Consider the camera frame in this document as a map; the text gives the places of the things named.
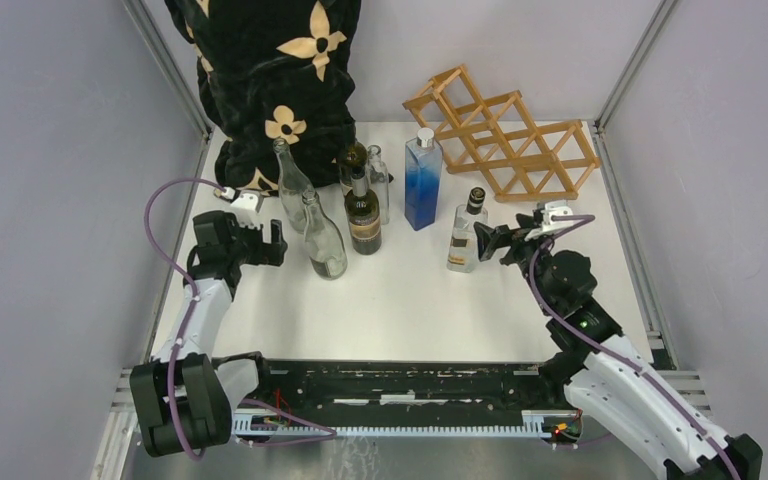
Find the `clear glass bottle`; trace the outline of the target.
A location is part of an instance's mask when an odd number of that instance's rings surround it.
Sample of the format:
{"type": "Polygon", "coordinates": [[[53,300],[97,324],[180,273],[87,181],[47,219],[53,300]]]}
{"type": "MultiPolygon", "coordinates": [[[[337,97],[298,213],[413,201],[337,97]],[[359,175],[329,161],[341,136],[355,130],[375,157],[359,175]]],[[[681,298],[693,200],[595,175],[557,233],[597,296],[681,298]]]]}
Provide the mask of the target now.
{"type": "Polygon", "coordinates": [[[388,167],[382,157],[382,149],[379,145],[370,145],[367,148],[367,177],[370,188],[375,192],[379,201],[381,224],[386,225],[390,219],[389,208],[389,182],[388,167]]]}
{"type": "Polygon", "coordinates": [[[479,257],[474,225],[487,223],[488,211],[484,206],[485,199],[485,190],[481,187],[473,187],[467,201],[457,206],[446,262],[448,270],[469,273],[477,267],[479,257]]]}

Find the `clear bottle with black label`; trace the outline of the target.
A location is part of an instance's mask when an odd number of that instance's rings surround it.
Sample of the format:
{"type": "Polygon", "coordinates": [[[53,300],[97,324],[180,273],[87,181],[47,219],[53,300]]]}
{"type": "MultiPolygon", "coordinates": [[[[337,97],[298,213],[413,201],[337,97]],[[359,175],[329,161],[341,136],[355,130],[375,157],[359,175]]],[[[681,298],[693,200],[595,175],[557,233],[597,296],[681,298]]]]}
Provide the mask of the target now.
{"type": "Polygon", "coordinates": [[[314,272],[326,280],[341,277],[348,267],[345,245],[336,224],[324,213],[313,189],[302,194],[305,215],[304,246],[314,272]]]}

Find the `clear bottle with dark label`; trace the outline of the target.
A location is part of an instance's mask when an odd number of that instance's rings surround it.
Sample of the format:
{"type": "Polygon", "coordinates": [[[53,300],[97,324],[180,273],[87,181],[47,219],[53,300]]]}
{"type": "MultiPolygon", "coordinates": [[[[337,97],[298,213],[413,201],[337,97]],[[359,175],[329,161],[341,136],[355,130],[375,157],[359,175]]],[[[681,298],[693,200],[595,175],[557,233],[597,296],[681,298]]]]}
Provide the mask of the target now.
{"type": "Polygon", "coordinates": [[[302,194],[313,190],[313,184],[296,164],[285,139],[275,139],[273,151],[279,165],[278,193],[282,207],[292,229],[302,234],[306,226],[302,194]]]}

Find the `green wine bottle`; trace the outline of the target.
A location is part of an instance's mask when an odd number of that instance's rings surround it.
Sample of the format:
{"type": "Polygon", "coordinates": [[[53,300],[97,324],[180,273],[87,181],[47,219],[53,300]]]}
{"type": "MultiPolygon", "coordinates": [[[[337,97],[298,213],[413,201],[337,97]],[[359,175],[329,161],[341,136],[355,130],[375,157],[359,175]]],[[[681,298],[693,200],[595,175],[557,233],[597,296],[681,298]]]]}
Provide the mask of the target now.
{"type": "Polygon", "coordinates": [[[362,166],[352,168],[351,189],[344,197],[344,207],[354,250],[361,255],[376,253],[382,245],[380,203],[362,166]]]}
{"type": "Polygon", "coordinates": [[[337,165],[342,195],[346,196],[352,188],[352,171],[355,167],[367,168],[368,151],[359,141],[347,145],[338,155],[337,165]]]}

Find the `blue square glass bottle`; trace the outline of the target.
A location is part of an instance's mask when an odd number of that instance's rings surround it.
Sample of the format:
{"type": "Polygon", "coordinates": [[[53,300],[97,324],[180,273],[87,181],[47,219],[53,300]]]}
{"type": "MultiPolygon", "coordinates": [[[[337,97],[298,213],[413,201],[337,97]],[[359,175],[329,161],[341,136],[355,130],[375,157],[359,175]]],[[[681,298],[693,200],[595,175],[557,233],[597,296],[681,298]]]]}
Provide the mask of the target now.
{"type": "Polygon", "coordinates": [[[414,139],[405,144],[405,218],[415,231],[436,220],[443,150],[435,132],[420,128],[414,139]]]}

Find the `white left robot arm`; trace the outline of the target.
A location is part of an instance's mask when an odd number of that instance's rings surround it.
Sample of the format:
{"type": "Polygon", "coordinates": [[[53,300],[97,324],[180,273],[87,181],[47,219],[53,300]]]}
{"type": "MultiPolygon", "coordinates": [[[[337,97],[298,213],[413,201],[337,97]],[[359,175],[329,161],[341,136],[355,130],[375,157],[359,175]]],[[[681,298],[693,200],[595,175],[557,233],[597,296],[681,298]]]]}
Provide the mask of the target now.
{"type": "Polygon", "coordinates": [[[243,400],[266,405],[274,381],[260,353],[215,358],[218,330],[233,303],[244,265],[279,267],[287,242],[280,220],[241,224],[220,210],[197,215],[196,238],[184,271],[184,303],[172,336],[152,359],[133,368],[130,389],[143,445],[151,457],[226,443],[233,411],[243,400]]]}

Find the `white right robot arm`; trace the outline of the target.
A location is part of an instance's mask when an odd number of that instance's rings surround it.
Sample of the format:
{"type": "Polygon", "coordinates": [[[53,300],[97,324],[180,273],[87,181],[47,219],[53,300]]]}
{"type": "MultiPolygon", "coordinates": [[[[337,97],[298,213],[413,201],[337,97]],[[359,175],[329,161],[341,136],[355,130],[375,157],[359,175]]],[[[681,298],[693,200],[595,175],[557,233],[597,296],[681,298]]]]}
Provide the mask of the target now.
{"type": "Polygon", "coordinates": [[[480,260],[499,249],[502,265],[517,266],[548,317],[560,351],[541,367],[540,400],[570,404],[593,417],[659,479],[757,479],[763,450],[748,434],[733,436],[692,406],[646,362],[618,323],[597,302],[588,257],[554,252],[557,238],[592,221],[564,217],[565,227],[543,231],[529,215],[518,228],[474,230],[480,260]]]}

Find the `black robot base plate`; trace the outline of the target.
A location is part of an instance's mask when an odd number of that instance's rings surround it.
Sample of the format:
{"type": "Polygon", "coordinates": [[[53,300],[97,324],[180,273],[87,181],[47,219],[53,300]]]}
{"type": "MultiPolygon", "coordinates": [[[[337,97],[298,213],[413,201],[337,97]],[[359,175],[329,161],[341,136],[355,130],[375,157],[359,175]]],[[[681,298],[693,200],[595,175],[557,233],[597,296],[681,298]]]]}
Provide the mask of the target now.
{"type": "Polygon", "coordinates": [[[249,398],[338,427],[508,427],[525,412],[577,414],[536,363],[262,359],[249,398]]]}

